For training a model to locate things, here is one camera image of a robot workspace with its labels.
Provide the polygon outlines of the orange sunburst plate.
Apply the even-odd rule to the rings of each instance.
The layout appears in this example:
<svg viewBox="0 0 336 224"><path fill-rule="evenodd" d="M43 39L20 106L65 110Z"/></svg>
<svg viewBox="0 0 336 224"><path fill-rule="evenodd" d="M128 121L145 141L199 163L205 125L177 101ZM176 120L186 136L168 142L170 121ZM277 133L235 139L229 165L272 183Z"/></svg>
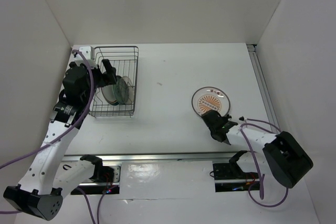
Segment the orange sunburst plate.
<svg viewBox="0 0 336 224"><path fill-rule="evenodd" d="M226 116L231 110L231 101L228 95L216 87L202 87L196 90L192 95L191 105L193 111L199 116L210 110Z"/></svg>

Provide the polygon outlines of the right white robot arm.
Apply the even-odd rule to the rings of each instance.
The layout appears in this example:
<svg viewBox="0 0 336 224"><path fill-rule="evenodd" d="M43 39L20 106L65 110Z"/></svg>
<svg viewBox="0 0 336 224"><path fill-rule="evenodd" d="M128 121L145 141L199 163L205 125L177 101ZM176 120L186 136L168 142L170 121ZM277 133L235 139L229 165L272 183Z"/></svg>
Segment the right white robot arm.
<svg viewBox="0 0 336 224"><path fill-rule="evenodd" d="M263 155L274 179L286 188L293 188L313 168L312 159L289 132L249 129L245 123L239 125L230 120L231 116L221 116L214 110L201 118L214 140Z"/></svg>

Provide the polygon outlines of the clear glass plate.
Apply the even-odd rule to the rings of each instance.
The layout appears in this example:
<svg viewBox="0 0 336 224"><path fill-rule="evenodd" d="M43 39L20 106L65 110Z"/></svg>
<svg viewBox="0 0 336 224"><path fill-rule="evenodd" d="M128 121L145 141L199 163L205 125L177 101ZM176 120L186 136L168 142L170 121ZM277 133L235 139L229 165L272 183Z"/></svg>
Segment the clear glass plate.
<svg viewBox="0 0 336 224"><path fill-rule="evenodd" d="M133 83L132 83L132 81L129 77L124 76L123 80L127 83L128 90L129 90L129 96L128 96L128 100L126 102L126 105L131 105L134 102L134 86L133 86Z"/></svg>

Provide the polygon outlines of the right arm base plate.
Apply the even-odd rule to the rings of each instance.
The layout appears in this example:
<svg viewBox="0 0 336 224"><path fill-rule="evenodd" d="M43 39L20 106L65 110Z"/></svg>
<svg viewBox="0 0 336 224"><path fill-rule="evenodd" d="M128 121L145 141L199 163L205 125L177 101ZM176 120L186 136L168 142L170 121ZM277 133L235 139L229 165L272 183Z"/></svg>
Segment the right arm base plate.
<svg viewBox="0 0 336 224"><path fill-rule="evenodd" d="M260 188L257 173L243 172L230 163L214 163L209 175L214 179L216 193L247 191L251 185L252 190Z"/></svg>

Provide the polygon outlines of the green red rimmed plate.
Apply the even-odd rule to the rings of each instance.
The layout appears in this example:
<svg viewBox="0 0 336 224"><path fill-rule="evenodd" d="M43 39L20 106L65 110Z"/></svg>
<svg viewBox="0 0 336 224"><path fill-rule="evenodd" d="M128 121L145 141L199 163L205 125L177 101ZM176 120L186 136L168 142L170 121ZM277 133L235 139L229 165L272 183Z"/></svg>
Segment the green red rimmed plate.
<svg viewBox="0 0 336 224"><path fill-rule="evenodd" d="M113 85L108 85L108 86L102 87L101 92L102 92L102 95L103 95L104 99L110 105L116 106L116 105L119 104L115 95L114 95Z"/></svg>

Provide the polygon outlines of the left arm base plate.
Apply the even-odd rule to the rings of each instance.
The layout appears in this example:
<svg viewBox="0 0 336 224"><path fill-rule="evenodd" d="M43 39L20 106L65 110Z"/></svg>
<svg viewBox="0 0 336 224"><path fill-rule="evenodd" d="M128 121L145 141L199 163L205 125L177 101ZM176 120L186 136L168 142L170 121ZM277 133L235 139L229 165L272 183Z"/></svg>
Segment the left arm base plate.
<svg viewBox="0 0 336 224"><path fill-rule="evenodd" d="M121 166L112 165L110 167L113 173L105 173L102 182L94 182L93 180L87 179L79 184L78 187L81 188L86 195L102 195L105 192L107 192L108 195L119 194Z"/></svg>

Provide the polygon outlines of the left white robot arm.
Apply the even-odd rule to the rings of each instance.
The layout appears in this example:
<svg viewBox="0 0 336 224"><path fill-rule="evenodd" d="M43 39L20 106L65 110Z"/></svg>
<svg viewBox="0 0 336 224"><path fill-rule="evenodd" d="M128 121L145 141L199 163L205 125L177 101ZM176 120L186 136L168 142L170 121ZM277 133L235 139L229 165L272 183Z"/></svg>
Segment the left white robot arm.
<svg viewBox="0 0 336 224"><path fill-rule="evenodd" d="M72 51L73 61L62 81L58 102L53 108L48 130L35 158L16 186L8 186L3 197L19 212L52 220L64 198L85 180L112 184L113 168L101 158L84 155L67 171L57 176L71 141L78 134L98 88L116 84L116 69L104 60L105 72L95 62L94 49L82 46Z"/></svg>

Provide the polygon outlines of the blue patterned plate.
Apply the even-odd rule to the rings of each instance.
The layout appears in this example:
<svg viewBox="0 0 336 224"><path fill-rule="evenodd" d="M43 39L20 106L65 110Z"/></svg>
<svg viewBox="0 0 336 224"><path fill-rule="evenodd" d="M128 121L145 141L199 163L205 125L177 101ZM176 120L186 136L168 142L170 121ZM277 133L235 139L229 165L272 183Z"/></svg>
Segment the blue patterned plate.
<svg viewBox="0 0 336 224"><path fill-rule="evenodd" d="M121 76L117 76L117 82L113 85L114 95L119 104L126 104L129 96L127 83Z"/></svg>

